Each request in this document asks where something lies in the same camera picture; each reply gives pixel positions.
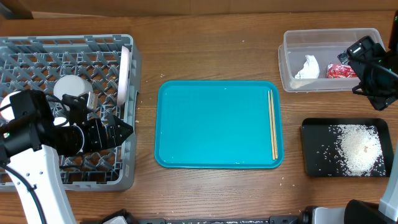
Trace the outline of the white paper cup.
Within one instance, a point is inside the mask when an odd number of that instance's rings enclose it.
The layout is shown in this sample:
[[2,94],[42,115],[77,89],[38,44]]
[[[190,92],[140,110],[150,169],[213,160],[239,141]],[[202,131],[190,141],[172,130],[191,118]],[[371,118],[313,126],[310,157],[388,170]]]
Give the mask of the white paper cup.
[[60,127],[65,127],[65,126],[69,126],[70,123],[69,121],[66,119],[66,117],[56,117],[53,121],[53,124],[55,126],[60,126]]

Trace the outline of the red sauce packet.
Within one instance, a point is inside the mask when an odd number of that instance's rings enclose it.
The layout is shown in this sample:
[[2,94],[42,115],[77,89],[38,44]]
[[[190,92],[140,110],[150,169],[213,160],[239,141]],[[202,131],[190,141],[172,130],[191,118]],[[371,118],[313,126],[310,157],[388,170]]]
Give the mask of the red sauce packet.
[[327,78],[356,78],[357,74],[348,65],[331,63],[326,71]]

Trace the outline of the large white plate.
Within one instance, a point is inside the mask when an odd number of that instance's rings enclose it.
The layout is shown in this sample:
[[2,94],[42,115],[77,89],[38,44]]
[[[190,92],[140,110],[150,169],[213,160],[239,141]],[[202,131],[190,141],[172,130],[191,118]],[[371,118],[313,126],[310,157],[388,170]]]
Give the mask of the large white plate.
[[119,81],[117,105],[125,104],[127,98],[127,86],[129,79],[129,49],[125,46],[121,48],[121,59],[119,64]]

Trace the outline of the grey plastic bowl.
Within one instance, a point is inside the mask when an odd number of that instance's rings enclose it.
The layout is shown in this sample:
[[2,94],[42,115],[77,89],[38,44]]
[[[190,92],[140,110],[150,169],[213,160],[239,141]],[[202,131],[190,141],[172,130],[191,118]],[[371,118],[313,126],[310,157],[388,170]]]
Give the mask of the grey plastic bowl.
[[88,91],[93,92],[91,84],[77,75],[65,75],[59,79],[53,88],[53,94],[61,100],[64,94],[80,96]]

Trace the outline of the white napkin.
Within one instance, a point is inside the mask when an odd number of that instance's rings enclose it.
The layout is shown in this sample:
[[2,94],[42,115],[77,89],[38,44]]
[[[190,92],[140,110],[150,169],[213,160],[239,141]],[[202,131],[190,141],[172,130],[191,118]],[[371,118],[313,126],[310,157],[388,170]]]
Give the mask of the white napkin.
[[303,68],[295,75],[296,79],[313,79],[318,78],[320,67],[314,55],[306,55],[306,62]]

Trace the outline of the small pink bowl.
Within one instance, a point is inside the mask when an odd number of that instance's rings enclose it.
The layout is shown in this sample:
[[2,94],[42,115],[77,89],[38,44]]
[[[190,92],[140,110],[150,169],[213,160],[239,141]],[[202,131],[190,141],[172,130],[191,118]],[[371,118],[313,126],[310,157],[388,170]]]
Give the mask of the small pink bowl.
[[1,117],[8,123],[10,120],[14,119],[14,113],[11,107],[11,101],[10,97],[13,95],[16,95],[20,93],[20,91],[14,91],[12,93],[9,93],[7,96],[5,96],[1,102],[1,108],[4,108],[1,110]]

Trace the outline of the wooden chopstick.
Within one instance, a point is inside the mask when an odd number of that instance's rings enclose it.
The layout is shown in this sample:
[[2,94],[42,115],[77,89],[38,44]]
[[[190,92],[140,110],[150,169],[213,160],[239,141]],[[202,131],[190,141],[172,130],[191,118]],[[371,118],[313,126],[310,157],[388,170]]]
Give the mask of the wooden chopstick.
[[272,146],[272,159],[273,160],[275,160],[274,159],[274,150],[273,150],[273,146],[274,146],[274,144],[273,144],[273,137],[272,137],[272,121],[271,121],[271,112],[270,112],[270,108],[271,108],[271,106],[270,106],[270,90],[268,91],[268,103],[269,103],[269,122],[270,122],[270,131],[271,131],[271,146]]
[[274,97],[273,91],[270,90],[270,112],[271,112],[271,121],[272,121],[272,137],[273,137],[273,150],[274,150],[274,159],[278,159],[278,152],[277,152],[277,135],[276,135],[276,127],[275,127],[275,111],[274,111]]

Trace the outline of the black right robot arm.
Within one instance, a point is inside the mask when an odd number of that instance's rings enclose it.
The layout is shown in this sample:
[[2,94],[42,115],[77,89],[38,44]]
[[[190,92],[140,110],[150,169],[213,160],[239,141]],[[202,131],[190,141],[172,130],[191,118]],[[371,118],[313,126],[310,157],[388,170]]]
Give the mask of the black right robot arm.
[[[378,111],[397,101],[397,14],[388,48],[365,36],[338,55],[360,79],[352,92],[366,96]],[[397,156],[390,162],[388,185],[378,204],[350,200],[344,208],[309,206],[294,223],[397,223]]]

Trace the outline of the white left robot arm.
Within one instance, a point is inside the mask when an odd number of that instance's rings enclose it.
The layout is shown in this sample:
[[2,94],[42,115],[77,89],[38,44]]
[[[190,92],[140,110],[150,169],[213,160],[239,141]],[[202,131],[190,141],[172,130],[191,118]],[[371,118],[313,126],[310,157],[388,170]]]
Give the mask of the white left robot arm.
[[8,94],[1,111],[1,168],[19,194],[29,223],[75,223],[61,179],[60,156],[84,156],[118,147],[134,128],[109,113],[108,124],[88,119],[97,96],[88,91],[61,98],[40,90]]

